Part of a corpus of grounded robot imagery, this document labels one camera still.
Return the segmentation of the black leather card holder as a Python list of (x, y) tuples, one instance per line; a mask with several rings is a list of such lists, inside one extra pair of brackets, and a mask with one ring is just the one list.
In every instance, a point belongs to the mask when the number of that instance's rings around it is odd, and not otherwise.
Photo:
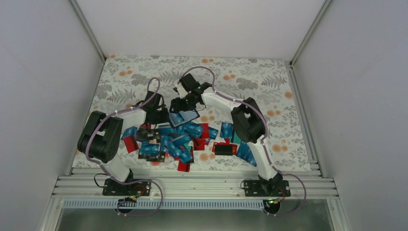
[(199, 117), (200, 115), (196, 110), (180, 111), (178, 113), (169, 112), (169, 123), (173, 128), (176, 128)]

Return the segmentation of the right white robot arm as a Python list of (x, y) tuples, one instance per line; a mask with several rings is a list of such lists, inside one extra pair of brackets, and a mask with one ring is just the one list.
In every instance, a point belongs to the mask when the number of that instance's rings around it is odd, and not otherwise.
[(262, 193), (274, 195), (283, 176), (274, 168), (267, 147), (268, 125), (256, 101), (234, 98), (207, 82), (200, 84), (191, 74), (182, 76), (174, 90), (179, 97), (171, 101), (170, 109), (175, 112), (191, 111), (201, 104), (230, 113), (233, 129), (241, 141), (247, 143), (255, 158)]

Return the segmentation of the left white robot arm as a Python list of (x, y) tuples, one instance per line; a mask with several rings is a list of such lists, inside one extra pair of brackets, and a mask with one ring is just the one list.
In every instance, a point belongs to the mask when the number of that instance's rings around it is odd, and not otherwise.
[(127, 195), (139, 180), (134, 180), (133, 172), (117, 155), (123, 129), (132, 126), (141, 129), (148, 124), (160, 124), (167, 120), (168, 110), (163, 96), (149, 91), (145, 100), (128, 109), (111, 114), (92, 112), (79, 137), (77, 149), (85, 154), (88, 161), (101, 168), (120, 194)]

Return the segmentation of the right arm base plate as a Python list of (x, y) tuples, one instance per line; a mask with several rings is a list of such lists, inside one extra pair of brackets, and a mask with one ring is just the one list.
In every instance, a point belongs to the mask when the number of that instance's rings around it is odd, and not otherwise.
[(290, 185), (287, 180), (282, 180), (273, 186), (261, 180), (244, 179), (240, 187), (246, 197), (289, 197), (291, 196)]

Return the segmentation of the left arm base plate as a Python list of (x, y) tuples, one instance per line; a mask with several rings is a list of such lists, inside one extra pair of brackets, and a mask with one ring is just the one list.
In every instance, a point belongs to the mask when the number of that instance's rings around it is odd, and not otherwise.
[(150, 182), (138, 182), (131, 185), (123, 185), (107, 179), (103, 186), (104, 196), (149, 196), (151, 189)]

